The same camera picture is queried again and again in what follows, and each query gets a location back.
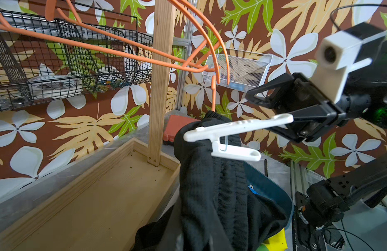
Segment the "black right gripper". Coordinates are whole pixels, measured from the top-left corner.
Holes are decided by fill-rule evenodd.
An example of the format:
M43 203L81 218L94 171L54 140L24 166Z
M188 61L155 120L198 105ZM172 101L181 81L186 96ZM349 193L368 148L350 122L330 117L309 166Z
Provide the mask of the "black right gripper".
M270 82L249 90L245 98L252 104L268 109L283 110L294 121L268 128L289 141L313 142L334 127L349 121L345 111L327 99L301 73L284 73Z

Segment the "orange hanger of black shorts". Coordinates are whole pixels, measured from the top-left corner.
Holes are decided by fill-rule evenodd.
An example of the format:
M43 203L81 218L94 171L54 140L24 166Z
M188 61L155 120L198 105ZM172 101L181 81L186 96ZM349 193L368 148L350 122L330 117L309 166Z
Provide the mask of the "orange hanger of black shorts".
M211 79L211 90L212 90L211 110L215 111L216 109L216 76L215 75L213 75Z

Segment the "black shorts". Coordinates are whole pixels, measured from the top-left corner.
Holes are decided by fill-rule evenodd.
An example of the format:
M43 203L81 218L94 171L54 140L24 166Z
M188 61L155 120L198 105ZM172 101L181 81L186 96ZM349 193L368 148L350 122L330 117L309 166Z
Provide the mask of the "black shorts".
M184 140L190 130L228 121L209 111L178 131L179 198L158 221L137 231L135 251L254 251L287 225L280 206L250 190L243 162L213 157L208 140Z

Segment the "orange hanger of green shorts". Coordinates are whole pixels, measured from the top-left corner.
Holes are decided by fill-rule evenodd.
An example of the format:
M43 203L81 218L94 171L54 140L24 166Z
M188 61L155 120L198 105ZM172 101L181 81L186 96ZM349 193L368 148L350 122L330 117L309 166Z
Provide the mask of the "orange hanger of green shorts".
M166 25L168 25L171 29L174 29L174 15L175 10L179 10L177 7L175 7L170 1L156 1L155 2L155 20L156 21L164 21L166 17L170 17L171 20L166 22ZM216 49L222 48L224 55L226 57L226 63L229 62L228 54L226 52L226 46L224 44L223 39L218 34L214 26L211 24L211 22L200 12L199 14L196 14L195 10L189 10L188 7L185 7L185 9L196 19L196 22L202 26L202 29L209 37L210 41L212 42L212 45L215 49L215 55L216 55ZM189 55L188 59L192 59L192 63L198 63L201 62L202 65L208 65L210 68L214 66L213 59L214 57L210 53L210 46L201 47L201 44ZM216 84L220 83L220 70L217 72L214 72L216 76Z

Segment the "orange hanger of rainbow shorts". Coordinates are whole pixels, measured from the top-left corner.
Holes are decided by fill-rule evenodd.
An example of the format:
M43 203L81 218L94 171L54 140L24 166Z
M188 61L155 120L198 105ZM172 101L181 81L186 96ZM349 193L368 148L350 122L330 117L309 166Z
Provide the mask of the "orange hanger of rainbow shorts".
M108 49L108 48L104 48L104 47L100 47L100 46L94 46L94 45L86 44L84 42L78 42L78 41L74 41L74 40L70 40L70 39L64 39L64 38L60 38L60 37L56 37L56 36L52 36L52 35L48 35L48 34L44 34L44 33L38 33L38 32L27 30L27 29L16 28L16 27L9 24L9 22L4 18L4 16L1 14L1 12L0 12L0 30L18 33L20 35L30 36L30 37L34 37L34 38L38 38L38 39L49 40L52 42L58 42L58 43L65 44L65 45L82 47L82 48L88 49L88 50L95 50L95 51L99 51L99 52L103 52L103 53L107 53L107 54L121 56L121 57L129 58L129 59L134 59L137 61L151 63L154 65L159 65L159 66L163 66L163 67L180 69L180 70L188 71L188 72L192 72L192 73L202 73L204 71L217 72L220 69L220 67L219 67L218 62L217 62L217 58L215 55L215 49L212 45L212 42L210 41L209 37L202 29L202 26L196 22L196 19L185 9L185 7L188 7L189 10L195 10L196 14L199 14L198 10L186 1L170 1L170 3L172 3L175 7L177 7L181 12L185 13L185 15L191 19L192 23L194 23L194 25L202 32L202 34L206 38L206 41L204 41L201 44L201 47L203 48L207 45L210 46L210 53L214 57L214 59L213 59L214 66L212 68L210 68L208 65L202 65L201 62L192 63L191 62L192 59L182 60L182 59L177 58L173 55L170 55L170 54L167 54L165 52L156 50L154 48L142 45L138 42L134 42L134 41L129 40L127 38L123 38L123 37L117 36L115 34L106 32L102 29L98 29L98 28L95 28L93 26L87 25L87 24L82 22L81 18L77 14L76 9L73 6L71 1L67 1L67 5L69 6L71 12L74 14L76 20L72 20L72 19L66 17L66 15L62 11L62 9L60 9L59 7L56 6L56 1L46 1L46 12L45 12L46 20L53 21L54 20L54 13L58 12L58 14L69 23L80 26L80 27L85 28L85 29L90 30L90 31L94 31L96 33L100 33L101 35L111 37L111 38L114 38L116 40L125 42L127 44L132 45L132 46L147 50L149 52L152 52L153 54L164 56L168 59L181 62L182 65L174 65L174 64L167 63L164 61L145 58L142 56L138 56L135 54L130 54L130 53L114 50L114 49Z

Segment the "rainbow striped shorts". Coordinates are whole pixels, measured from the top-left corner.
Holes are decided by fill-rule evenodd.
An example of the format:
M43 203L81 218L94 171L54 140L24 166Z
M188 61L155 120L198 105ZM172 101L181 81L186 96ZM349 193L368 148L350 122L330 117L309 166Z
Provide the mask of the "rainbow striped shorts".
M258 248L257 251L286 251L288 249L285 229L282 229L276 235L265 240Z

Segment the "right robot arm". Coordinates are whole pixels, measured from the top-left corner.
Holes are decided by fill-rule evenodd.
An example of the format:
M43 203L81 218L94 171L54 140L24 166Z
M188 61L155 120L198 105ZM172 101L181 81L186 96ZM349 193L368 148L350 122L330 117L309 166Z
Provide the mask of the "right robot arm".
M371 65L349 74L335 104L302 73L284 73L249 90L245 98L254 105L272 109L277 115L291 114L292 123L269 130L296 143L316 141L355 118L387 129L387 41L382 43Z

